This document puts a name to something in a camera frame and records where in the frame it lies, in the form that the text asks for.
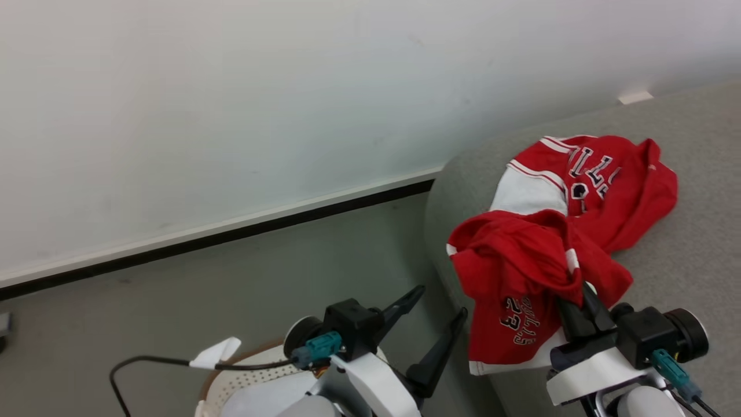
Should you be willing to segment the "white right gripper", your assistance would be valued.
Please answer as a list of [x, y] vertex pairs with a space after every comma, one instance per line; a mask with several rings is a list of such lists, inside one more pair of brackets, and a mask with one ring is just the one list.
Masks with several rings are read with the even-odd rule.
[[659, 392], [659, 373], [633, 367], [617, 348], [617, 331], [612, 330], [615, 324], [609, 310], [590, 282], [584, 282], [582, 290], [582, 308], [563, 298], [557, 300], [563, 330], [556, 333], [556, 345], [549, 351], [546, 392], [551, 404], [580, 402], [586, 407], [601, 407], [606, 394], [633, 385], [650, 386]]

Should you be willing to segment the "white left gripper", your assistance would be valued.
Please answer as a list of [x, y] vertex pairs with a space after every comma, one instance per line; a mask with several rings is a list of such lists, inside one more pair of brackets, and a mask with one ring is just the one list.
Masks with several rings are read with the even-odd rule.
[[[416, 306], [424, 292], [425, 286], [418, 285], [382, 311], [379, 343]], [[334, 354], [331, 364], [342, 372], [337, 372], [339, 386], [330, 389], [333, 401], [349, 416], [421, 416], [413, 398], [433, 396], [467, 319], [468, 309], [461, 308], [423, 359], [410, 365], [405, 373], [410, 392], [391, 366], [375, 354], [366, 353], [352, 361]]]

